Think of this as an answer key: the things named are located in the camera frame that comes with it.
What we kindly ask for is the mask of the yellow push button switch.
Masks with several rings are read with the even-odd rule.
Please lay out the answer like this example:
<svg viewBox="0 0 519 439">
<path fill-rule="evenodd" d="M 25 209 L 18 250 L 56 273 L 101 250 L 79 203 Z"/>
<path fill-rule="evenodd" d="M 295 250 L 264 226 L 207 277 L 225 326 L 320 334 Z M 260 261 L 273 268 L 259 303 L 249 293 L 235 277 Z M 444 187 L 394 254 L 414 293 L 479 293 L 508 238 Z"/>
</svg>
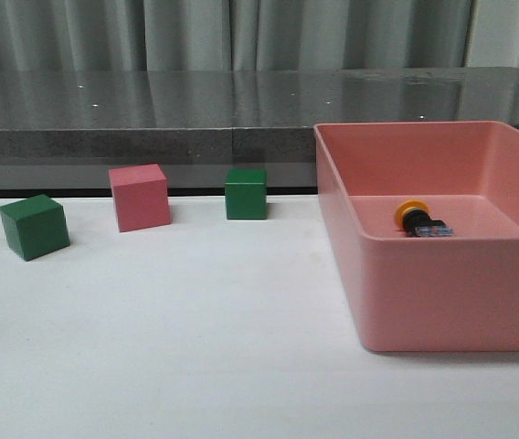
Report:
<svg viewBox="0 0 519 439">
<path fill-rule="evenodd" d="M 409 237 L 438 238 L 451 237 L 453 229 L 441 219 L 429 215 L 429 206 L 418 199 L 402 202 L 395 212 L 395 223 Z"/>
</svg>

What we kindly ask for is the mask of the right green cube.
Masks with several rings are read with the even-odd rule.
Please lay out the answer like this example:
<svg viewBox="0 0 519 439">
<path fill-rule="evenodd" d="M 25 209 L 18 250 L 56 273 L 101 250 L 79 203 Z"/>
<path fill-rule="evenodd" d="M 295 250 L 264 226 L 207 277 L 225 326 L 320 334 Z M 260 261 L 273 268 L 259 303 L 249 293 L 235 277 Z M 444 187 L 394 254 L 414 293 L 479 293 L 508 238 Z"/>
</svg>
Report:
<svg viewBox="0 0 519 439">
<path fill-rule="evenodd" d="M 225 180 L 225 205 L 228 220 L 265 220 L 267 209 L 267 171 L 231 169 Z"/>
</svg>

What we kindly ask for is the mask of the green cube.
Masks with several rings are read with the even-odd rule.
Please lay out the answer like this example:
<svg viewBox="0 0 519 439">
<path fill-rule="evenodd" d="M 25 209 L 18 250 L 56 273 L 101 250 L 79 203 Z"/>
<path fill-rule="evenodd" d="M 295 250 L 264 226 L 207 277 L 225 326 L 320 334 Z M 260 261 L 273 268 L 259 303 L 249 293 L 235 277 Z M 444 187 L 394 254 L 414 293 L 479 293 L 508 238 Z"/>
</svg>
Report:
<svg viewBox="0 0 519 439">
<path fill-rule="evenodd" d="M 225 180 L 225 205 L 228 220 L 265 220 L 267 209 L 267 171 L 231 169 Z"/>
<path fill-rule="evenodd" d="M 0 206 L 9 248 L 31 261 L 70 246 L 63 206 L 41 194 Z"/>
</svg>

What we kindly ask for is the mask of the pink cube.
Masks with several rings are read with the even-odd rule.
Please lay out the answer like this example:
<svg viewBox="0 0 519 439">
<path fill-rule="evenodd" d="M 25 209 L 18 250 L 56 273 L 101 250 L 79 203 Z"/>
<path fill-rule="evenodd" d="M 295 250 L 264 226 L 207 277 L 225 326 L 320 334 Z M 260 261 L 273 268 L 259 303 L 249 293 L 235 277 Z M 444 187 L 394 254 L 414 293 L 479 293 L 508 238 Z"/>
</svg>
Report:
<svg viewBox="0 0 519 439">
<path fill-rule="evenodd" d="M 171 223 L 167 179 L 157 164 L 108 171 L 119 232 Z"/>
</svg>

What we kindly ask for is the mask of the left green cube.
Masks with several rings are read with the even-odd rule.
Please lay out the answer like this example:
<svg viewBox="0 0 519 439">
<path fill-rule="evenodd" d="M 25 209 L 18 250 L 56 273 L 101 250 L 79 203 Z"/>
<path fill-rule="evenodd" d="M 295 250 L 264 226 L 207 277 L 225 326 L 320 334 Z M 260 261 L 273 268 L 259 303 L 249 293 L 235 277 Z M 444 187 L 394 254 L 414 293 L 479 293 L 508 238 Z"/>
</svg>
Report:
<svg viewBox="0 0 519 439">
<path fill-rule="evenodd" d="M 0 206 L 9 248 L 31 261 L 70 246 L 63 206 L 41 194 Z"/>
</svg>

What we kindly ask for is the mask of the pink plastic bin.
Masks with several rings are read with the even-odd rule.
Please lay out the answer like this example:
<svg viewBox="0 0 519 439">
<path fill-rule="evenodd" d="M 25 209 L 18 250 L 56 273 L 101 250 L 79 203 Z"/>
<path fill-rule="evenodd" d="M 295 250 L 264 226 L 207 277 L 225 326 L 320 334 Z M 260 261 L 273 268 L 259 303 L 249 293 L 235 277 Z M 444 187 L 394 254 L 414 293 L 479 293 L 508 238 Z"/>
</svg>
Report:
<svg viewBox="0 0 519 439">
<path fill-rule="evenodd" d="M 320 123 L 318 195 L 360 342 L 519 351 L 519 130 L 490 121 Z M 451 237 L 409 237 L 422 200 Z"/>
</svg>

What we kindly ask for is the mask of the grey glossy bench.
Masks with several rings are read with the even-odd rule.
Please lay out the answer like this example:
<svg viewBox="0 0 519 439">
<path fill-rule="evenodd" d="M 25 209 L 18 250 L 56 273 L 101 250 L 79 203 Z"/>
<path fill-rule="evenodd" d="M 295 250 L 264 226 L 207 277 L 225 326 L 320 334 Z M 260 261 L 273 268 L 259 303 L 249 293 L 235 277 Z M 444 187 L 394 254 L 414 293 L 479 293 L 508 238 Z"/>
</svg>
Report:
<svg viewBox="0 0 519 439">
<path fill-rule="evenodd" d="M 175 195 L 232 167 L 311 193 L 318 123 L 471 120 L 519 128 L 518 68 L 0 72 L 0 197 L 103 196 L 111 168 L 149 163 Z"/>
</svg>

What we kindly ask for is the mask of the grey curtain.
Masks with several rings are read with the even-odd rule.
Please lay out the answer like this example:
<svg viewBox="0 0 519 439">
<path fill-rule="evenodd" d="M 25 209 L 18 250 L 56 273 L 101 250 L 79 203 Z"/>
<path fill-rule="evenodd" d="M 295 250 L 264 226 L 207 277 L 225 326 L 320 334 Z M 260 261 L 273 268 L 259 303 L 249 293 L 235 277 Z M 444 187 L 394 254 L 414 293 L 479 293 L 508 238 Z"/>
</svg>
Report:
<svg viewBox="0 0 519 439">
<path fill-rule="evenodd" d="M 0 1 L 0 70 L 519 68 L 519 1 Z"/>
</svg>

